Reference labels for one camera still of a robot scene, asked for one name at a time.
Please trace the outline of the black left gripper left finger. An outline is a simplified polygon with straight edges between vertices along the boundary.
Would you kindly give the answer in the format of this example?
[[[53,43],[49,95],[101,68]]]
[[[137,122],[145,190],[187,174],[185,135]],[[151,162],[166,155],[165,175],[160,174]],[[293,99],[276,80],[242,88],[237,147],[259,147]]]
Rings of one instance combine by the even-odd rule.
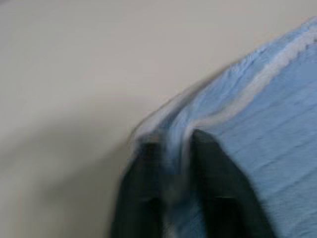
[[[163,238],[167,173],[160,142],[141,144],[119,186],[110,238]]]

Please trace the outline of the light blue towel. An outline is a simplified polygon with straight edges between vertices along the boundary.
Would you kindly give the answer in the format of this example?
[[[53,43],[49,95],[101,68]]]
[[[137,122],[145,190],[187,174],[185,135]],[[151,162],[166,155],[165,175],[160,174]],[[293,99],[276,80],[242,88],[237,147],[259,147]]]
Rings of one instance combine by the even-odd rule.
[[[192,86],[135,129],[164,142],[172,198],[195,129],[215,136],[249,177],[277,238],[317,238],[317,16]]]

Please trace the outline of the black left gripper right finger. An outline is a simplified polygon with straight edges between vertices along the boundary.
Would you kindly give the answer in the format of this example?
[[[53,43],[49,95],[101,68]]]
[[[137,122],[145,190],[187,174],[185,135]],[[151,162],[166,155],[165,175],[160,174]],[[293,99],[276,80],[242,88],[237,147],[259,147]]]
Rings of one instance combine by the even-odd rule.
[[[277,238],[247,176],[211,134],[195,130],[190,153],[207,238]]]

